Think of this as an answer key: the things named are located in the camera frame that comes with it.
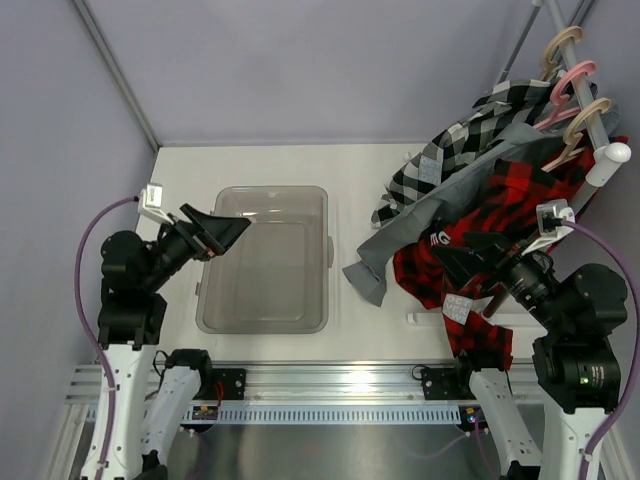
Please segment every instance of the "perforated metal strip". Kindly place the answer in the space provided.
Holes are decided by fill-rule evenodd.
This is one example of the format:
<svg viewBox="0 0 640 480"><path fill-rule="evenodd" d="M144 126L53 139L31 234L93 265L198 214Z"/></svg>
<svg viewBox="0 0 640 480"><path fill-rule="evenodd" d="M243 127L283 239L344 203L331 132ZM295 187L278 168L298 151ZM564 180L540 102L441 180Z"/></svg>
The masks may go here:
<svg viewBox="0 0 640 480"><path fill-rule="evenodd" d="M217 420L195 418L191 407L182 417L184 425L457 425L458 407L421 406L307 406L227 405ZM95 421L97 408L90 407L87 421Z"/></svg>

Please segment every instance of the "plastic bin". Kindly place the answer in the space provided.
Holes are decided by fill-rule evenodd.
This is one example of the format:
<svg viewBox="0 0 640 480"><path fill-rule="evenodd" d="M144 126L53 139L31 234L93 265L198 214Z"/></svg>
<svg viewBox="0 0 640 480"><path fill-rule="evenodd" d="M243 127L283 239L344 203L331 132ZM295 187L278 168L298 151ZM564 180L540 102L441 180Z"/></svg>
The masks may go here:
<svg viewBox="0 0 640 480"><path fill-rule="evenodd" d="M208 333L315 333L328 317L327 193L319 187L231 187L215 215L253 224L206 264L197 320Z"/></svg>

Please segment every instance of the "red plaid fabric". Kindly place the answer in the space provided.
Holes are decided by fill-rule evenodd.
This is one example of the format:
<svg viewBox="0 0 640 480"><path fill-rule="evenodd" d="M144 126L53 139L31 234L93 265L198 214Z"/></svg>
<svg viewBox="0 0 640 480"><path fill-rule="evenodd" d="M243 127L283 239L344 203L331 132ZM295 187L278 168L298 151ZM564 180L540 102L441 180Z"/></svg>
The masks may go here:
<svg viewBox="0 0 640 480"><path fill-rule="evenodd" d="M480 231L503 232L514 240L527 238L537 228L536 205L573 198L593 164L593 150L589 147L577 159L549 173L529 164L498 160L489 187L475 210L455 224L443 228L434 225L417 243L395 254L393 266L398 284L427 309L441 307L448 293L472 299L496 294L497 290L481 291L482 278L456 291L432 254L432 243L464 247L462 235ZM465 325L443 317L454 356L473 348L496 350L503 352L506 368L511 366L511 330L491 325L475 312L469 312Z"/></svg>

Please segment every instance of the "gray fabric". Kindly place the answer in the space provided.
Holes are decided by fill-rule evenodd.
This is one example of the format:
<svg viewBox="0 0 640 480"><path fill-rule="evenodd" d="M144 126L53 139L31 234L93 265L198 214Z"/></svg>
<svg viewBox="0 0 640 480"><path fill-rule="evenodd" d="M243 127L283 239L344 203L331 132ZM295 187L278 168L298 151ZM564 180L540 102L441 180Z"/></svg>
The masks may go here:
<svg viewBox="0 0 640 480"><path fill-rule="evenodd" d="M417 242L434 218L456 221L464 215L486 185L498 158L542 166L564 145L562 134L569 121L554 125L545 132L525 123L509 125L492 142L495 147L451 175L419 201L407 206L391 223L360 245L357 251L362 260L342 270L349 282L365 300L382 305L387 291L385 266L398 250ZM620 122L617 104L614 103L611 110L602 115L602 121L607 134L611 134Z"/></svg>

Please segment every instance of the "black and white checkered shirt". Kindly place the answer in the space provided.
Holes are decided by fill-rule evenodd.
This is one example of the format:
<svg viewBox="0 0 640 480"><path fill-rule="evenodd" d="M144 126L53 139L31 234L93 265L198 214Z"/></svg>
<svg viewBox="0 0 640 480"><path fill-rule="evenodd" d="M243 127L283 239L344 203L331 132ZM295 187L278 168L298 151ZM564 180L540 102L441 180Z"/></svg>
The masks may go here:
<svg viewBox="0 0 640 480"><path fill-rule="evenodd" d="M556 83L540 80L502 82L480 98L472 112L435 137L398 170L371 216L380 228L454 172L478 158L511 123L533 125L549 103Z"/></svg>

